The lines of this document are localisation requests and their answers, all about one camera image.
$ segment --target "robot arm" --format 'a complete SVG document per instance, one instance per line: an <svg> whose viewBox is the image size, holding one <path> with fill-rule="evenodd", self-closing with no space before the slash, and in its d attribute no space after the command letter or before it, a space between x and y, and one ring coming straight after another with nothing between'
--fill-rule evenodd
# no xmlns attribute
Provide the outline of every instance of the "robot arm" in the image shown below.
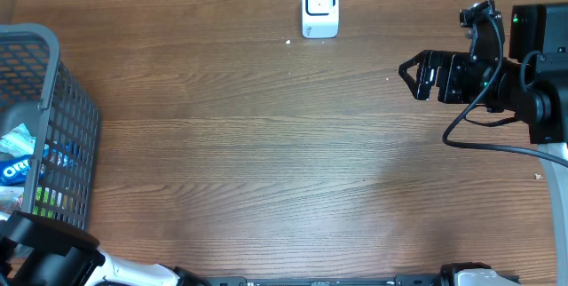
<svg viewBox="0 0 568 286"><path fill-rule="evenodd" d="M8 282L12 270L9 261L19 245L33 250ZM113 258L83 230L20 211L14 212L2 227L0 273L0 285L211 286L180 267L170 269Z"/></svg>
<svg viewBox="0 0 568 286"><path fill-rule="evenodd" d="M426 100L439 87L438 101L469 104L448 126L442 140L460 148L497 150L539 157L545 171L552 212L557 256L557 284L568 284L568 4L521 5L513 8L510 58L504 59L502 17L493 1L460 11L460 23L470 28L468 53L423 51L403 63L398 73L415 99ZM416 78L408 69L417 66ZM505 110L514 118L496 123L466 119L476 107L489 113ZM495 144L461 143L448 139L462 120L482 126L522 121L538 151ZM479 274L455 275L455 285L479 285Z"/></svg>

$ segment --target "wire mesh basket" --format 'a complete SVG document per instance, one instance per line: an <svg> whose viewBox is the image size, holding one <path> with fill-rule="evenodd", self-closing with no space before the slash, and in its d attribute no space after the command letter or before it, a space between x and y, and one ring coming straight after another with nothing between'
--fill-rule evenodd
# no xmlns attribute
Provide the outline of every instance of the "wire mesh basket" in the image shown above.
<svg viewBox="0 0 568 286"><path fill-rule="evenodd" d="M36 137L21 209L86 229L98 152L99 109L37 24L0 25L0 128Z"/></svg>

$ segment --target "wood grain surface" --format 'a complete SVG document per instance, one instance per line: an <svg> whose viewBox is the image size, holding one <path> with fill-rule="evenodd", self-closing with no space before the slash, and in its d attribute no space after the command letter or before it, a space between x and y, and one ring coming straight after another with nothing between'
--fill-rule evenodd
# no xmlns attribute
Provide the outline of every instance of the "wood grain surface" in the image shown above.
<svg viewBox="0 0 568 286"><path fill-rule="evenodd" d="M327 40L301 37L300 0L19 0L14 22L51 28L100 105L90 231L115 255L249 278L482 261L554 284L538 161L445 147L463 107L398 78L467 51L458 11L479 1L341 0ZM509 31L513 4L561 1L496 3ZM522 124L454 137L529 146Z"/></svg>

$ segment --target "black cable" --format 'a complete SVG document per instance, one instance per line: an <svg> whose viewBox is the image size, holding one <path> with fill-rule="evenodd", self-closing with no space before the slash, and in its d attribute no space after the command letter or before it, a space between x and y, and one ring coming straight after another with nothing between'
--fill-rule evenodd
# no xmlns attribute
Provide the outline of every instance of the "black cable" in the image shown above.
<svg viewBox="0 0 568 286"><path fill-rule="evenodd" d="M458 123L460 123L462 121L462 119L465 118L465 116L472 111L474 108L477 107L477 104L481 101L481 99L487 94L487 92L489 91L489 89L491 88L491 86L493 85L493 83L497 80L498 76L499 76L499 72L501 71L501 66L503 63L503 43L501 41L501 35L499 34L499 28L497 28L497 24L495 24L495 20L490 16L490 15L486 15L485 16L486 19L489 21L489 23L491 23L492 27L493 27L493 32L495 33L496 37L497 37L497 42L498 42L498 48L499 48L499 58L497 61L497 67L495 68L495 72L493 74L493 76L491 77L491 79L489 80L489 83L487 84L487 86L479 93L479 95L477 95L477 97L471 102L471 104L469 104L464 110L463 112L461 112L452 123L450 123L446 130L444 131L444 134L442 135L442 141L444 142L444 144L450 146L450 147L458 147L458 148L467 148L467 149L484 149L484 150L493 150L493 151L500 151L500 152L508 152L508 153L517 153L517 154L522 154L522 155L529 155L529 156L534 156L534 157L538 157L547 161L551 161L552 163L558 163L564 167L568 167L568 161L551 155L551 154L547 154L547 153L542 153L533 149L529 149L529 148L522 148L522 147L511 147L511 146L507 146L507 145L494 145L494 144L481 144L481 143L468 143L468 142L457 142L457 141L453 141L448 139L448 136L450 135L450 133L454 130L455 126L457 126Z"/></svg>
<svg viewBox="0 0 568 286"><path fill-rule="evenodd" d="M521 72L519 73L519 82L520 82L520 86L521 86L521 91L526 92L526 84L525 84L525 72L526 72L526 66L529 65L529 60L531 60L531 57L534 55L540 55L539 51L530 51L525 55L525 58L523 59L523 63L521 64Z"/></svg>
<svg viewBox="0 0 568 286"><path fill-rule="evenodd" d="M473 109L476 109L478 107L485 107L485 105L477 105L477 106L473 107ZM463 120L468 122L468 123L472 123L474 125L484 126L484 127L498 127L498 126L503 126L503 125L507 125L507 124L510 124L510 123L518 122L516 117L507 117L507 118L503 118L503 119L501 119L499 121L495 121L495 122L482 123L482 122L473 121L473 120L468 119L467 115L465 117L463 117Z"/></svg>

